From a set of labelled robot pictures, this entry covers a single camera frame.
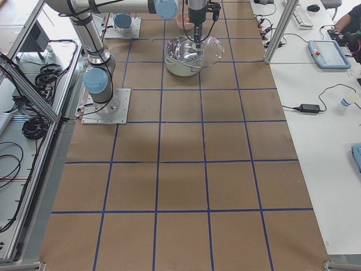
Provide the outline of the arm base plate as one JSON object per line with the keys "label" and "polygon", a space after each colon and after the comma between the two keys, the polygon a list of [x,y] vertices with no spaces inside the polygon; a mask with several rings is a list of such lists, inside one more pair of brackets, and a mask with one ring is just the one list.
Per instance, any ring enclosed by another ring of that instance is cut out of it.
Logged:
{"label": "arm base plate", "polygon": [[85,107],[81,123],[84,125],[112,125],[127,123],[131,89],[114,89],[113,98],[103,105],[93,102],[91,95],[87,97],[90,106]]}
{"label": "arm base plate", "polygon": [[104,38],[108,40],[138,40],[140,35],[141,18],[131,18],[129,28],[119,28],[110,18]]}

